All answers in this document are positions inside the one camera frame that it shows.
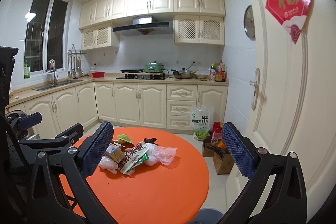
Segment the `gas stove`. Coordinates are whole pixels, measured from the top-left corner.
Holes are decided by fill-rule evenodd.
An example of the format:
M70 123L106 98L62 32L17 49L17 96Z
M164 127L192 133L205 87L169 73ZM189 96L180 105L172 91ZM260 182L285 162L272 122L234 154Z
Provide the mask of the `gas stove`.
M145 72L144 69L124 69L117 79L129 80L165 80L169 77L167 71Z

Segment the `white plastic bag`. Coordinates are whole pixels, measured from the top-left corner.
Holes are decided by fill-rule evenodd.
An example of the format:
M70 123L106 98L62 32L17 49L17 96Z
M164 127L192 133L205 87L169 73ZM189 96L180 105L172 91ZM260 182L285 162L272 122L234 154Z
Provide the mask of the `white plastic bag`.
M109 156L103 156L98 166L103 170L107 170L113 174L117 174L118 164Z

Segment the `window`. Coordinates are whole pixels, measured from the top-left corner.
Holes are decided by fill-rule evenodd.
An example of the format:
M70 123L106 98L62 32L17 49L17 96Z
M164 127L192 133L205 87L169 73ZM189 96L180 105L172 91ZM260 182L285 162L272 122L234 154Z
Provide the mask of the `window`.
M63 68L63 44L68 3L63 0L33 0L25 37L25 68L32 73Z

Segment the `black small object on table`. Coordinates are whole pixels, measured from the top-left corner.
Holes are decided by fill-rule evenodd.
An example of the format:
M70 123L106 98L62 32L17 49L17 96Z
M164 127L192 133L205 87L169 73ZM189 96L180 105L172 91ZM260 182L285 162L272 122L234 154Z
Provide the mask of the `black small object on table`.
M155 142L157 141L157 138L144 138L143 141L145 143L151 143L151 144L155 144Z

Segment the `red basin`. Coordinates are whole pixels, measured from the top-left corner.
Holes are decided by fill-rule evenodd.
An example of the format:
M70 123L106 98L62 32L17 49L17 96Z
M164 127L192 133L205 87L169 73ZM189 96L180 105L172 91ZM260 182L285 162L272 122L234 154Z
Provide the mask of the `red basin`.
M92 72L92 77L94 78L102 78L105 76L105 72Z

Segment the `blue trash bin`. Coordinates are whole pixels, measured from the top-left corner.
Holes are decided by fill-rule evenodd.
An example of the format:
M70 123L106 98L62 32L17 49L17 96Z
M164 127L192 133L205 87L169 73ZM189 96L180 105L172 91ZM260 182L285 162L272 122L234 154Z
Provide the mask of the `blue trash bin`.
M194 219L190 224L217 224L223 217L223 213L216 209L202 208L198 211Z

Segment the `round table orange cloth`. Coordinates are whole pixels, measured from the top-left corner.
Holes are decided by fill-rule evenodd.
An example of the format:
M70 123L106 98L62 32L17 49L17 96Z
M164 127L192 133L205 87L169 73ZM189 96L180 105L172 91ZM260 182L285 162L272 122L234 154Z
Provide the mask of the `round table orange cloth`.
M120 127L134 144L156 138L162 147L176 148L168 166L142 164L132 176L97 168L87 178L100 202L118 223L188 223L207 198L209 170L202 154L178 135L143 127Z

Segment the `wok with lid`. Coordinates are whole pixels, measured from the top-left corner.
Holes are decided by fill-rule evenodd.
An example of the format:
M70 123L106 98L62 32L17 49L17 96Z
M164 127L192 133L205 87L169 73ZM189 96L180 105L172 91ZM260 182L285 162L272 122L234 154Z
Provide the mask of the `wok with lid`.
M171 72L173 73L173 76L176 79L179 80L183 80L183 79L192 79L195 75L195 73L197 73L198 70L194 70L191 71L190 68L195 64L195 62L193 61L193 63L188 67L188 68L182 68L181 71L177 71L175 69L172 69Z

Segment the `glutinous rice flour bag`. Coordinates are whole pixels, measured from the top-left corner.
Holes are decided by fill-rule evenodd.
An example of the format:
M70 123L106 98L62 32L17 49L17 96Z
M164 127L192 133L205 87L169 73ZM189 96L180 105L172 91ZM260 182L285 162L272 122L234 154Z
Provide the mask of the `glutinous rice flour bag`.
M118 170L122 174L131 174L132 170L149 159L147 154L149 147L146 144L138 143L124 152L123 159L118 163Z

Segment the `green wrapper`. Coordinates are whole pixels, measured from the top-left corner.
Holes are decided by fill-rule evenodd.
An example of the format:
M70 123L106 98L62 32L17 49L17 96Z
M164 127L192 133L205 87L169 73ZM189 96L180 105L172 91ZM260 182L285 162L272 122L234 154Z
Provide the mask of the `green wrapper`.
M123 143L133 143L132 140L130 139L130 137L128 137L126 134L121 134L121 135L117 135L117 141L121 144Z

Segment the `sink faucet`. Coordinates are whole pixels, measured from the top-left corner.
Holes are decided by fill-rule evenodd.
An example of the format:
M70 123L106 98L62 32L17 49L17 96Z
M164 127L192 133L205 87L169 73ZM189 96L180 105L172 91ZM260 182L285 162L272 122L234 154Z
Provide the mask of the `sink faucet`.
M53 83L52 86L56 87L58 86L58 77L56 75L56 61L54 59L50 59L49 60L49 71L53 73Z

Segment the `condiment bottles group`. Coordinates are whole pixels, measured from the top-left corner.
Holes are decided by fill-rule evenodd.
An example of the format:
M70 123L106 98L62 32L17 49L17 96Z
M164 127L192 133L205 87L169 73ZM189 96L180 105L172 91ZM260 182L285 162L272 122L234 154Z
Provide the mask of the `condiment bottles group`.
M209 68L210 81L225 82L226 81L226 65L223 61L212 63Z

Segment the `upper cabinets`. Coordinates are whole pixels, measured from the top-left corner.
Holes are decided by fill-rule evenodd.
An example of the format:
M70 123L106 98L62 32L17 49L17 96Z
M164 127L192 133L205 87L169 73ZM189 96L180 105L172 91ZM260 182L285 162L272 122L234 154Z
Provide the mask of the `upper cabinets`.
M93 0L81 7L82 49L118 47L121 35L112 28L144 15L171 21L175 43L225 43L224 0Z

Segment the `lower cabinets with counter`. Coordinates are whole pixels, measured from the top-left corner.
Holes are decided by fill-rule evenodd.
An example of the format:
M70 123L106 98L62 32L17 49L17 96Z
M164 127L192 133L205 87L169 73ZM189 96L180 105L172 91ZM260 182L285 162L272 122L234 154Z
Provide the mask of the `lower cabinets with counter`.
M103 121L121 127L191 134L191 108L210 107L214 110L213 120L222 122L227 94L228 82L86 77L45 91L15 93L6 111L41 113L42 122L33 130L43 139L55 137L76 123L88 130Z

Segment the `cardboard box with oil bottles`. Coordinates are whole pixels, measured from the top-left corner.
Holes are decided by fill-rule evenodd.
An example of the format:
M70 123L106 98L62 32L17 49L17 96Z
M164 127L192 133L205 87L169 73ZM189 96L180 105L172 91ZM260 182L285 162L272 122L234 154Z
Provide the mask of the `cardboard box with oil bottles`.
M234 160L219 133L209 135L202 142L203 157L211 157L217 174L229 174Z

